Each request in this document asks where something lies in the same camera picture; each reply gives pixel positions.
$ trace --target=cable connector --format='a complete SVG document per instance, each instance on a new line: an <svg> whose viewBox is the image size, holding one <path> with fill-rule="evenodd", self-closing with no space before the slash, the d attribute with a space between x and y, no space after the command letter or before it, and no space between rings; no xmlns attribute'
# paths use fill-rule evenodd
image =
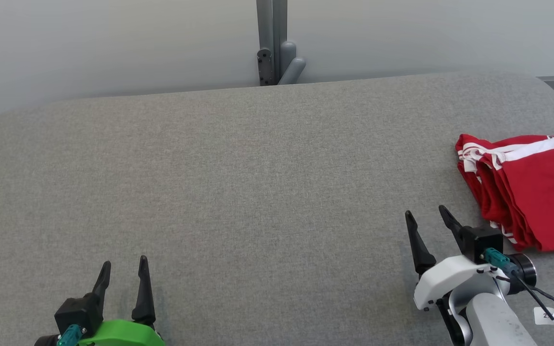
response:
<svg viewBox="0 0 554 346"><path fill-rule="evenodd" d="M501 269L508 276L512 276L512 272L520 272L519 267L512 263L506 255L492 247L488 247L484 250L484 260L490 263L490 265Z"/></svg>
<svg viewBox="0 0 554 346"><path fill-rule="evenodd" d="M57 342L57 346L76 346L78 341L83 337L83 329L78 324L71 324L61 335L61 339Z"/></svg>

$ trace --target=red garment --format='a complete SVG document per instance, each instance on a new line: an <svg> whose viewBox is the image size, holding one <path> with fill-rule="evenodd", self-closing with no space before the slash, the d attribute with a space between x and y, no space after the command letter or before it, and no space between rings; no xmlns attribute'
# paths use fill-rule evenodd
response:
<svg viewBox="0 0 554 346"><path fill-rule="evenodd" d="M517 250L554 250L554 136L491 143L462 134L455 148L484 219L498 223Z"/></svg>

